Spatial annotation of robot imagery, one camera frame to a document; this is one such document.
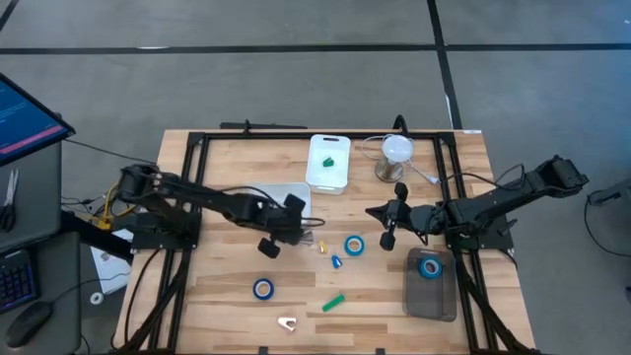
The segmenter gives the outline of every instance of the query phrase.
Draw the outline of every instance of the computer mouse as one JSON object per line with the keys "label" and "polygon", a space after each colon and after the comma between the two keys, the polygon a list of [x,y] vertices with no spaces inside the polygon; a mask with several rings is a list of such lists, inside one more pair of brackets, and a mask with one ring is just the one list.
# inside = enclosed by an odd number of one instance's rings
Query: computer mouse
{"label": "computer mouse", "polygon": [[7,329],[7,345],[17,348],[25,345],[52,315],[52,305],[37,301],[25,309]]}

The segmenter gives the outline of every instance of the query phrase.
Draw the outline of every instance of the wooden tabletop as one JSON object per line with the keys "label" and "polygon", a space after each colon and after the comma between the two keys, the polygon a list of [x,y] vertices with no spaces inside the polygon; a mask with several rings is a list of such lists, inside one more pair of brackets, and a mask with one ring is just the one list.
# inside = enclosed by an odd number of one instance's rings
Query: wooden tabletop
{"label": "wooden tabletop", "polygon": [[[165,132],[158,159],[162,171],[181,172],[188,132]],[[456,131],[455,135],[462,170],[492,178],[482,134]],[[304,181],[309,143],[212,141],[204,184],[227,187]],[[326,220],[325,226],[314,229],[315,239],[326,242],[328,254],[306,246],[281,245],[278,258],[270,259],[256,249],[264,234],[236,227],[215,212],[203,212],[199,246],[192,254],[188,275],[177,353],[255,353],[259,346],[268,346],[270,353],[374,353],[378,347],[388,353],[467,353],[459,297],[454,322],[416,319],[403,312],[403,262],[409,250],[421,244],[411,233],[397,230],[393,251],[379,246],[384,228],[364,209],[393,198],[394,185],[375,177],[375,161],[361,153],[360,143],[352,142],[346,191],[341,195],[312,193],[312,216]],[[379,154],[380,142],[368,142],[366,151]],[[447,147],[444,152],[448,157]],[[430,141],[415,141],[412,161],[416,168],[438,175]],[[442,200],[440,189],[414,172],[403,181],[410,192],[407,202],[412,206]],[[492,188],[472,177],[465,177],[464,181],[469,196]],[[361,256],[351,258],[344,252],[343,242],[349,235],[360,235],[365,240],[366,249]],[[445,250],[444,238],[431,237],[429,248]],[[332,253],[340,255],[344,262],[337,270],[331,265]],[[123,342],[131,291],[150,254],[145,250],[134,258],[114,339],[117,346]],[[156,302],[164,254],[161,251],[154,258],[142,280],[131,312],[130,333]],[[491,305],[519,341],[534,346],[515,266],[498,251],[483,250],[480,257]],[[252,295],[252,284],[261,277],[272,280],[276,288],[270,301],[257,301]],[[346,296],[346,302],[324,313],[321,307],[340,292]],[[471,304],[480,346],[485,346],[482,317],[475,303]],[[171,308],[167,309],[161,346],[166,346],[171,314]],[[279,317],[297,318],[296,331],[288,333],[281,328]]]}

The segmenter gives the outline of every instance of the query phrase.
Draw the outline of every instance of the gray floor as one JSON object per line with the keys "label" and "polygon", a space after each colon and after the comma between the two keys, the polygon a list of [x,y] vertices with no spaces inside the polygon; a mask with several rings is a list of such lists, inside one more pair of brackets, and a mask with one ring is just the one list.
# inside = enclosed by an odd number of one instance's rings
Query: gray floor
{"label": "gray floor", "polygon": [[[447,44],[631,41],[623,0],[438,2]],[[21,0],[0,47],[433,38],[422,0]],[[537,346],[628,353],[631,261],[596,248],[583,205],[587,192],[631,176],[631,51],[452,52],[449,61],[463,127],[484,131],[495,174],[560,154],[592,181],[575,198],[543,199],[512,216],[520,220],[513,236]],[[146,159],[156,159],[164,129],[221,121],[378,128],[402,113],[414,128],[451,127],[434,52],[4,55],[0,70],[62,112],[77,140]],[[68,144],[63,154],[69,196],[102,192],[127,164]],[[626,211],[612,202],[591,210],[590,221],[606,246],[631,253]],[[93,352],[107,350],[120,299],[85,305]]]}

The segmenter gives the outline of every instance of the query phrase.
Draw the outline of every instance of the monitor screen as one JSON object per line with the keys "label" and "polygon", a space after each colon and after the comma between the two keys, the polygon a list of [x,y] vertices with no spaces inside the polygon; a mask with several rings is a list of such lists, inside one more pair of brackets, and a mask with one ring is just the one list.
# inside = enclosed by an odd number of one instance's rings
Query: monitor screen
{"label": "monitor screen", "polygon": [[73,133],[58,115],[0,74],[0,167]]}

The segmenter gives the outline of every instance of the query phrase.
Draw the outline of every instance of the keyboard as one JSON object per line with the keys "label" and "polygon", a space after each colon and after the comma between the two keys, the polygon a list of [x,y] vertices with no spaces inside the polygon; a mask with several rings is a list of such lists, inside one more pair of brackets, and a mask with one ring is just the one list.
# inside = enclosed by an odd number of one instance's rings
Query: keyboard
{"label": "keyboard", "polygon": [[0,258],[0,314],[39,297],[35,268],[25,249]]}

